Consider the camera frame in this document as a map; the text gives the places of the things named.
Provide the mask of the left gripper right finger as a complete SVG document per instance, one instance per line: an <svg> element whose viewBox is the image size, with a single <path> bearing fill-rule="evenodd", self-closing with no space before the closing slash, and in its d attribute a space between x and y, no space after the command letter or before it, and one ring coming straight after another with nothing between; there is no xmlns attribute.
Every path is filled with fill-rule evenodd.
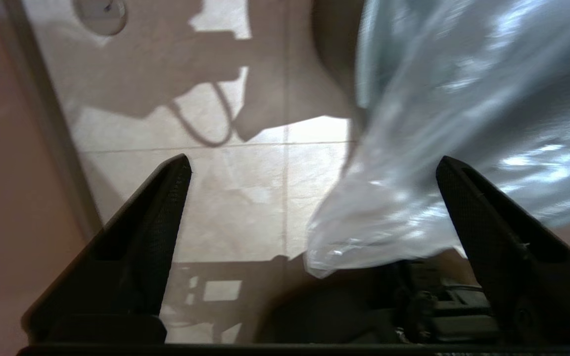
<svg viewBox="0 0 570 356"><path fill-rule="evenodd" d="M450 156L437 187L499 326L527 344L570 344L570 247Z"/></svg>

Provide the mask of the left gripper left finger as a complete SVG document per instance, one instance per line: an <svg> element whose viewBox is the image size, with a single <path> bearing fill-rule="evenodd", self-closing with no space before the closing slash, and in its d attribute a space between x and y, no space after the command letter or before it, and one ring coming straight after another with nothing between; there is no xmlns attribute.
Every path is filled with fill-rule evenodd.
<svg viewBox="0 0 570 356"><path fill-rule="evenodd" d="M160 319L192 169L165 160L23 317L32 344L163 344Z"/></svg>

